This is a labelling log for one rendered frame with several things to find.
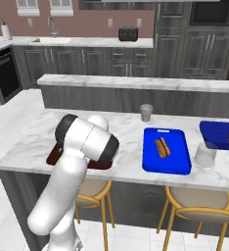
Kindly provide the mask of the grey cup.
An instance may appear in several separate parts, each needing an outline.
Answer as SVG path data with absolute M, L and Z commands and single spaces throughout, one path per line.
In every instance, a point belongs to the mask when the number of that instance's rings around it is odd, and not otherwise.
M 148 122 L 151 119 L 154 107 L 150 104 L 143 104 L 140 106 L 141 120 L 143 122 Z

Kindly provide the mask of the dark red tray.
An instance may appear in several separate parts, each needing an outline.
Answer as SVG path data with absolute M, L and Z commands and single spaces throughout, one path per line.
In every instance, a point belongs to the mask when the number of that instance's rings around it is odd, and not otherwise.
M 55 166 L 63 154 L 62 147 L 56 143 L 49 156 L 46 159 L 46 163 L 50 166 Z M 91 170 L 107 170 L 112 166 L 112 162 L 102 164 L 94 160 L 90 160 L 87 168 Z

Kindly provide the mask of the black toaster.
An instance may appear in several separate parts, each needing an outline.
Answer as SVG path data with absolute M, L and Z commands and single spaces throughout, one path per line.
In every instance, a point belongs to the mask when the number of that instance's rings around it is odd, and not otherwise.
M 118 30 L 118 39 L 122 42 L 138 40 L 138 28 L 136 26 L 123 26 Z

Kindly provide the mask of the sink with chrome tap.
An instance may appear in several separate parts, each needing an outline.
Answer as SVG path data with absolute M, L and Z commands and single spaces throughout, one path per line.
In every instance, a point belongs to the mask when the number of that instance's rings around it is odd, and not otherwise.
M 32 40 L 32 43 L 60 44 L 70 42 L 70 38 L 59 36 L 59 31 L 55 28 L 54 20 L 52 17 L 48 18 L 48 24 L 52 26 L 51 35 L 49 37 L 37 37 Z

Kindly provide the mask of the grey tall cupboard unit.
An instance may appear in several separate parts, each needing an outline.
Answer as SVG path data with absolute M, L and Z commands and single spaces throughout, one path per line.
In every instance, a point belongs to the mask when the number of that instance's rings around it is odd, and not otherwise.
M 224 79 L 229 70 L 229 26 L 189 25 L 192 4 L 159 2 L 155 10 L 156 77 Z

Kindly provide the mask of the white framed window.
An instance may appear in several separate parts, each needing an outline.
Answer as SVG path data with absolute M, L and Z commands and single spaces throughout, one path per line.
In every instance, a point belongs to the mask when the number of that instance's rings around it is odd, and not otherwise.
M 37 0 L 16 0 L 20 17 L 39 17 L 40 11 Z
M 71 0 L 49 0 L 50 13 L 53 17 L 72 17 L 73 7 Z

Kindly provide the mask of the white paper towel roll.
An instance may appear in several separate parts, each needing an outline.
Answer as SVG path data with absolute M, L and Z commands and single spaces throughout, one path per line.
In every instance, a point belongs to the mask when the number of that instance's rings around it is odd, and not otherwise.
M 2 29 L 3 38 L 5 40 L 12 40 L 13 39 L 12 34 L 10 32 L 10 29 L 5 22 L 2 22 L 1 29 Z

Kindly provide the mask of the black built-in oven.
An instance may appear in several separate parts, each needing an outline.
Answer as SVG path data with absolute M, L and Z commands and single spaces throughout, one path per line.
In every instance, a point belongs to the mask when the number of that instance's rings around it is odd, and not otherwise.
M 193 3 L 189 25 L 229 26 L 229 0 Z

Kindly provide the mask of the black dishwasher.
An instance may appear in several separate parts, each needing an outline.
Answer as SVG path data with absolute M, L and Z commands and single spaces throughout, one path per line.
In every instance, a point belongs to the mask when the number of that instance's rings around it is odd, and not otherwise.
M 0 92 L 8 102 L 22 90 L 14 55 L 10 47 L 0 50 Z

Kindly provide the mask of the grey base cupboard run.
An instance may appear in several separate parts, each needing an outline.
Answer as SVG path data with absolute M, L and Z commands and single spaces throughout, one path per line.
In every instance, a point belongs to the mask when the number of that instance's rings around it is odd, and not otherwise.
M 38 88 L 45 74 L 151 77 L 151 48 L 15 45 L 23 83 Z

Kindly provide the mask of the translucent white cup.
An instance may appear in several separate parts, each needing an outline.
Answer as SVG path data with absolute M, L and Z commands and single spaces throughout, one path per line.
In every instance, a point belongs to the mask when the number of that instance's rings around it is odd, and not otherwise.
M 198 145 L 194 161 L 202 168 L 209 169 L 213 167 L 217 147 L 211 142 L 201 142 Z

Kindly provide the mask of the brown hot dog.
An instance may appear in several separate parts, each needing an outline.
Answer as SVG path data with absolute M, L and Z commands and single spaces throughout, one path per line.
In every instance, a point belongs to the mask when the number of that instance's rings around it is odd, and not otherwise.
M 165 142 L 165 139 L 161 137 L 160 139 L 156 139 L 155 143 L 158 148 L 158 152 L 161 158 L 168 157 L 170 155 L 170 150 Z

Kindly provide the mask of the yellow stool with beige seat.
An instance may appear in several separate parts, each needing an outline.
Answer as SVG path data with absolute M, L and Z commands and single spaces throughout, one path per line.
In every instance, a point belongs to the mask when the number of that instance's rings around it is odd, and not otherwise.
M 92 209 L 98 207 L 101 208 L 105 251 L 109 251 L 106 208 L 109 208 L 111 224 L 112 227 L 115 227 L 115 218 L 111 200 L 112 184 L 113 182 L 111 180 L 87 178 L 80 186 L 75 206 L 75 215 L 78 223 L 80 223 L 80 217 L 79 217 L 80 208 L 85 208 L 85 209 Z
M 222 225 L 216 251 L 222 250 L 229 225 L 229 192 L 167 186 L 165 196 L 157 232 L 160 232 L 168 204 L 171 204 L 171 210 L 162 251 L 167 251 L 174 217 L 197 222 L 195 238 L 198 237 L 203 223 Z

